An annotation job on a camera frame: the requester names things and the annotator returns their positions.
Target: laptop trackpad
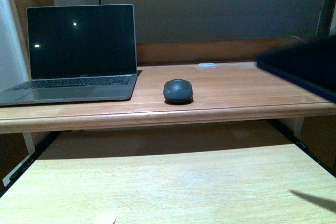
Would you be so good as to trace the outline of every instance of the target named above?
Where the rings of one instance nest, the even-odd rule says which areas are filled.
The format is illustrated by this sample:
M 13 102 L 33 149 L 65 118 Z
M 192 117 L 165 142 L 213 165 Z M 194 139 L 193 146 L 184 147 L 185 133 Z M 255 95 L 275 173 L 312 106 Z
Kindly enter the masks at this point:
M 43 100 L 63 100 L 63 99 L 78 99 L 86 98 L 94 90 L 95 87 L 71 87 L 71 88 L 48 88 L 48 89 L 37 89 L 28 95 L 20 98 L 19 102 L 23 101 L 34 101 L 43 102 Z

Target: laptop screen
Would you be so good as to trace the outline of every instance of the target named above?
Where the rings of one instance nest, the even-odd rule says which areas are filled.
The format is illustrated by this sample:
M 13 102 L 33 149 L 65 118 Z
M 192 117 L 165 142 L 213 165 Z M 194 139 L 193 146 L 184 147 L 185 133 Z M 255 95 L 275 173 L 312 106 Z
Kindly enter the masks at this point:
M 27 10 L 33 79 L 137 72 L 133 5 Z

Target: wooden desk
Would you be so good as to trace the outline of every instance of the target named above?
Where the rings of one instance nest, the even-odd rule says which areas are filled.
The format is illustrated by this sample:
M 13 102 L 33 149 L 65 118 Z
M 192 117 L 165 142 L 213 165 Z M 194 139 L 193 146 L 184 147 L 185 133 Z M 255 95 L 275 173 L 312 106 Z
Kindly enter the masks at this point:
M 0 223 L 103 212 L 117 224 L 334 223 L 336 179 L 265 122 L 249 124 L 185 141 L 181 129 L 64 132 L 0 199 Z M 222 150 L 265 136 L 282 145 Z
M 336 105 L 255 67 L 254 62 L 141 67 L 132 99 L 0 108 L 0 132 L 208 123 L 336 114 Z M 163 86 L 193 85 L 194 102 L 164 103 Z

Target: gray mouse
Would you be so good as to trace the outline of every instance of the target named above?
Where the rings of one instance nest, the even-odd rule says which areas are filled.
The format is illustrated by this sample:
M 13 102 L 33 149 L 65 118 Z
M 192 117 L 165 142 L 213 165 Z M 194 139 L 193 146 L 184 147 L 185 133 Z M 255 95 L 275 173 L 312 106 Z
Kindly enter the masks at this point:
M 193 101 L 193 87 L 183 79 L 174 79 L 165 83 L 163 96 L 168 104 L 188 104 Z

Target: laptop keyboard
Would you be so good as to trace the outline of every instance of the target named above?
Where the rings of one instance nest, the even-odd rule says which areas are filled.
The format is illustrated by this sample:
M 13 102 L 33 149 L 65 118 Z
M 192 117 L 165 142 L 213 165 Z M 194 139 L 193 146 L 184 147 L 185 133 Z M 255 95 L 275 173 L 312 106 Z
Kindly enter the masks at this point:
M 126 85 L 131 76 L 111 76 L 111 77 L 92 77 L 92 78 L 70 78 L 70 79 L 52 79 L 38 80 L 24 83 L 15 88 L 59 88 L 59 87 L 77 87 L 77 86 L 96 86 L 96 85 Z

